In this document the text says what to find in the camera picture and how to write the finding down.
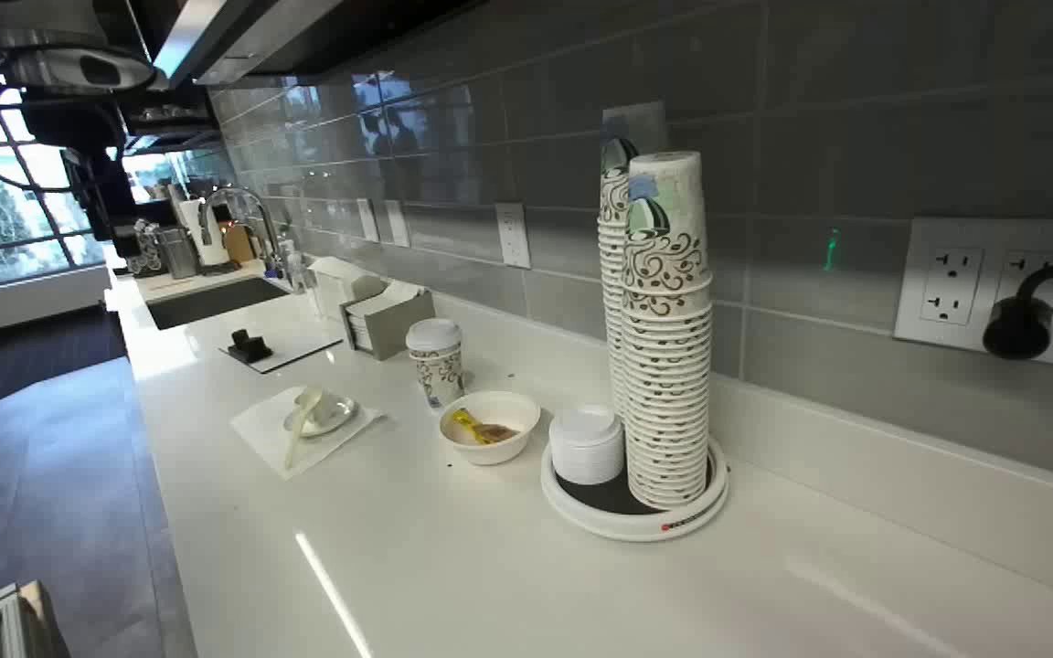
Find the patterned paper cup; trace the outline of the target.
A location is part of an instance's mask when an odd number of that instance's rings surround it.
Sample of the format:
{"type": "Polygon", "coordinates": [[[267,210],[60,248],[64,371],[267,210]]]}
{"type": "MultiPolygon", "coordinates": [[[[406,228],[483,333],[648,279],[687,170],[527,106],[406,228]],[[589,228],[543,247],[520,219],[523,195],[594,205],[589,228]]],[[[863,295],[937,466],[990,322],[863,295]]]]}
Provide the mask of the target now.
{"type": "Polygon", "coordinates": [[[448,405],[466,395],[466,362],[456,349],[415,351],[409,362],[433,405],[448,405]]]}

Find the white bowl with food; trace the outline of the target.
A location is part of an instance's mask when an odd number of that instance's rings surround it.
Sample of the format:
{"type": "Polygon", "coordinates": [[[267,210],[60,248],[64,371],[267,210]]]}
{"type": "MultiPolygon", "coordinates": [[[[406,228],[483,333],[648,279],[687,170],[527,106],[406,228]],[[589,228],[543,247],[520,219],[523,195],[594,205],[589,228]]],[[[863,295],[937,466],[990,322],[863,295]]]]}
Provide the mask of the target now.
{"type": "Polygon", "coordinates": [[[438,415],[438,438],[470,466],[516,461],[543,421],[543,405],[520,390],[471,390],[438,415]]]}

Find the tall paper cup stack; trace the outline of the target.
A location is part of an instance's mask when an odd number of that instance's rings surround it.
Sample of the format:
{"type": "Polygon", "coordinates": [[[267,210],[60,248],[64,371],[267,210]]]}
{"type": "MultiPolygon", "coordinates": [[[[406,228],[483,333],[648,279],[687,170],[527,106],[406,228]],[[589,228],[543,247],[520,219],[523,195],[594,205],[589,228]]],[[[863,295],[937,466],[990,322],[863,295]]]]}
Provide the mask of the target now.
{"type": "Polygon", "coordinates": [[[679,507],[705,492],[713,366],[713,271],[695,149],[631,166],[622,281],[631,492],[648,507],[679,507]]]}

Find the napkin dispenser box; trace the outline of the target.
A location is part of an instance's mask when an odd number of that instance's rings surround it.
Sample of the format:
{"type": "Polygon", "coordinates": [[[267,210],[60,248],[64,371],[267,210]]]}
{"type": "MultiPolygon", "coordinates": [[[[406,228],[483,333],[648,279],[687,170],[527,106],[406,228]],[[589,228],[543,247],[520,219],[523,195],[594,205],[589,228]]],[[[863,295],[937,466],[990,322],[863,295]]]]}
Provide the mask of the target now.
{"type": "Polygon", "coordinates": [[[362,356],[393,359],[406,349],[409,327],[433,315],[437,303],[423,286],[393,281],[384,293],[344,306],[349,345],[362,356]]]}

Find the round white cup tray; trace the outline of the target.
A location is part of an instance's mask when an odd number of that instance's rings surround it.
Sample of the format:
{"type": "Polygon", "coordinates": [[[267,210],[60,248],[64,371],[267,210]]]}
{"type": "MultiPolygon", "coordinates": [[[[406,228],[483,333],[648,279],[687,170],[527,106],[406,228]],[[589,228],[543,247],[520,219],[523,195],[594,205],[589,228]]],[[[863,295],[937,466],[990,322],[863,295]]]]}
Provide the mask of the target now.
{"type": "Polygon", "coordinates": [[[733,495],[728,474],[728,457],[720,451],[710,451],[705,492],[693,506],[657,511],[634,496],[631,471],[620,471],[610,482],[579,485],[554,470],[554,457],[543,457],[543,496],[561,521],[579,529],[610,541],[648,545],[672,541],[713,523],[733,495]]]}

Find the small white saucer dish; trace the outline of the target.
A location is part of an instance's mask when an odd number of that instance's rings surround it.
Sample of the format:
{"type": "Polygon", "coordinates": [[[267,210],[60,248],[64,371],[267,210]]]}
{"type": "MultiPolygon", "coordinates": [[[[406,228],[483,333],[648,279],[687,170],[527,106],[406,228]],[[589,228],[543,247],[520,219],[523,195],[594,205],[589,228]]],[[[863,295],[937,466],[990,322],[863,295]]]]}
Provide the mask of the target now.
{"type": "Polygon", "coordinates": [[[344,427],[356,415],[360,415],[356,398],[330,395],[330,390],[320,390],[320,388],[303,388],[293,398],[293,415],[284,417],[284,427],[297,438],[323,438],[323,434],[344,427]]]}

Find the white napkin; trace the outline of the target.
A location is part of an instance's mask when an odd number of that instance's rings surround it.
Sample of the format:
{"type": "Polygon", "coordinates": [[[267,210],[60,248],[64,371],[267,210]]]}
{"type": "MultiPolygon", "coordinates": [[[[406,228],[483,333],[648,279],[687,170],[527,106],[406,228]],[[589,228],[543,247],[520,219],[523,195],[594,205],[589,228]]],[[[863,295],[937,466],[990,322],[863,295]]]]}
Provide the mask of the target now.
{"type": "Polygon", "coordinates": [[[284,417],[293,415],[293,398],[302,390],[303,388],[284,388],[284,390],[243,411],[230,421],[237,438],[281,478],[303,474],[306,470],[332,457],[338,451],[344,451],[350,438],[360,438],[362,431],[370,431],[381,421],[381,411],[370,411],[360,403],[360,415],[344,427],[338,427],[323,438],[297,438],[284,427],[284,417]]]}

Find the small black object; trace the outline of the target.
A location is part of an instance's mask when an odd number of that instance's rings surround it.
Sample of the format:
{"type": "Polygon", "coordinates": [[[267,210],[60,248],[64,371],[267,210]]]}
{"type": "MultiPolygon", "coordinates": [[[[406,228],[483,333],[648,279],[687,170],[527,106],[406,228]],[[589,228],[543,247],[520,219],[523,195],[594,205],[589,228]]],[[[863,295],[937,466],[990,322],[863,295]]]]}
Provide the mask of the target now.
{"type": "Polygon", "coordinates": [[[237,359],[237,362],[263,362],[275,351],[267,349],[263,337],[254,337],[248,331],[236,331],[227,356],[237,359]]]}

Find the black sink basin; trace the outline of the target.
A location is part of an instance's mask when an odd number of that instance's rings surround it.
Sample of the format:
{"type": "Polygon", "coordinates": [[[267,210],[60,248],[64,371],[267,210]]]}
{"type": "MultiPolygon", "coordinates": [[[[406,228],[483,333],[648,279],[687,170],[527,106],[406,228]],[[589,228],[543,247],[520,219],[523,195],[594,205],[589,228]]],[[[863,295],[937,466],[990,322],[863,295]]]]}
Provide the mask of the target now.
{"type": "Polygon", "coordinates": [[[263,301],[280,301],[281,289],[263,281],[263,279],[243,279],[243,281],[227,281],[216,289],[200,289],[200,293],[182,293],[182,295],[167,295],[167,301],[155,301],[149,303],[149,317],[159,331],[171,331],[171,327],[191,327],[211,315],[227,315],[237,306],[254,306],[263,301]]]}

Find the black power plug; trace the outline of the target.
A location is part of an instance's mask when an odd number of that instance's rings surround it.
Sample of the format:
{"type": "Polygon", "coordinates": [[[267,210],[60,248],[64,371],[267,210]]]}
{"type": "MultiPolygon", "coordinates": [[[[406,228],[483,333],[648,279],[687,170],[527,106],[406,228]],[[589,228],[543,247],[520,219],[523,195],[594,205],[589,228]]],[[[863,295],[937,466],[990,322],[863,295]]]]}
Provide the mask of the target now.
{"type": "Polygon", "coordinates": [[[984,331],[984,351],[1006,362],[1030,362],[1049,349],[1053,306],[1040,301],[1040,289],[1053,281],[1053,262],[1030,271],[1012,295],[990,306],[984,331]]]}

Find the small white wall outlet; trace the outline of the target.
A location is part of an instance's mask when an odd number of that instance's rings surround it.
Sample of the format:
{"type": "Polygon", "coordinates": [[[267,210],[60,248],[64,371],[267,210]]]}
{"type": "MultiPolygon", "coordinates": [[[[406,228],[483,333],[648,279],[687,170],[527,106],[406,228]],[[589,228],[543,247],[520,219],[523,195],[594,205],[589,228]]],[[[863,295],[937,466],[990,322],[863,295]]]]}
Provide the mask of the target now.
{"type": "Polygon", "coordinates": [[[520,205],[501,205],[499,210],[499,243],[501,243],[501,260],[508,269],[527,269],[531,262],[527,212],[520,205]]]}

